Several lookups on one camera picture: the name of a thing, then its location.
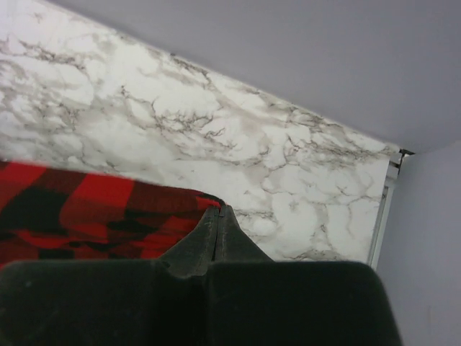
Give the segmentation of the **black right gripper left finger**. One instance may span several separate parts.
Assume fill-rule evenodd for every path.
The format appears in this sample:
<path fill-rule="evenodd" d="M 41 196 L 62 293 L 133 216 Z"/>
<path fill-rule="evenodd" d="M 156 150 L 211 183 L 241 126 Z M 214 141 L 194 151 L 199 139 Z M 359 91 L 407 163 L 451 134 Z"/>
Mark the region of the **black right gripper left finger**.
<path fill-rule="evenodd" d="M 41 259 L 1 270 L 3 345 L 203 345 L 219 211 L 158 259 Z"/>

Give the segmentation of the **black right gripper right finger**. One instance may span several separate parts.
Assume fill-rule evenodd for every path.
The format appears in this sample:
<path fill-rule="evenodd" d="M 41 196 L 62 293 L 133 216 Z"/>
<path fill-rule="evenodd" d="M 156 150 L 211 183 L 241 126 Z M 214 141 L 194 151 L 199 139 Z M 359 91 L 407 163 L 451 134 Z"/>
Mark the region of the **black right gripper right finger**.
<path fill-rule="evenodd" d="M 222 209 L 207 271 L 209 345 L 400 345 L 368 265 L 270 259 Z"/>

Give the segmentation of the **red black plaid shirt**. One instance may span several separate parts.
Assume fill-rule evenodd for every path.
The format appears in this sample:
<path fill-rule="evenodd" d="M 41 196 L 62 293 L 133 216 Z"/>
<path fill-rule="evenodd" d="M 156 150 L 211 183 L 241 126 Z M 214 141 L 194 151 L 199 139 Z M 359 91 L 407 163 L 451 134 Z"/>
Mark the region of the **red black plaid shirt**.
<path fill-rule="evenodd" d="M 155 259 L 223 201 L 197 190 L 1 163 L 1 263 Z"/>

